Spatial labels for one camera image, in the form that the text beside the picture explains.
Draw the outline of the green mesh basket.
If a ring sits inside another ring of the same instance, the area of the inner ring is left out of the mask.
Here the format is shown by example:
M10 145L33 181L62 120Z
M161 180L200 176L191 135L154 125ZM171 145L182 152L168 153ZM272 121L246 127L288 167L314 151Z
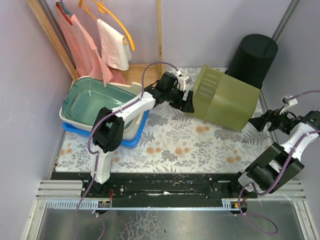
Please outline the green mesh basket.
M241 131L253 116L260 89L204 65L194 83L190 115Z

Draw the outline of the large black plastic bin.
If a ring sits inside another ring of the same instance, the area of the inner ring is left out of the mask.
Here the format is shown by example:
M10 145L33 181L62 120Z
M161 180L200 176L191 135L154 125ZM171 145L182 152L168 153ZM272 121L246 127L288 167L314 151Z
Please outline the large black plastic bin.
M225 73L261 89L277 53L278 45L272 38L249 34L241 40Z

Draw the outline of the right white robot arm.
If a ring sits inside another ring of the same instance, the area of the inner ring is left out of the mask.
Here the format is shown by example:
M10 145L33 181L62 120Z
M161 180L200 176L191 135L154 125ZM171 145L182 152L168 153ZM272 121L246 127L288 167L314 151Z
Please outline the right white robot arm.
M305 167L301 163L306 147L320 136L320 112L312 110L304 116L288 117L279 109L268 110L248 122L261 132L280 130L289 139L282 144L274 142L243 172L238 172L228 184L232 196L241 192L255 192L258 196L272 194L298 175Z

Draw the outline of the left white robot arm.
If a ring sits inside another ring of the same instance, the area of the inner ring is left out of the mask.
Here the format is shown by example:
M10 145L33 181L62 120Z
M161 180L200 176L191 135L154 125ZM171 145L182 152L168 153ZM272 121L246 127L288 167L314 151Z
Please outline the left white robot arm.
M91 177L97 184L103 185L110 178L111 161L114 152L123 141L124 128L146 111L164 102L184 113L194 113L193 91L186 90L191 77L165 72L155 83L142 89L132 100L108 109L101 108L89 135L87 148L95 156Z

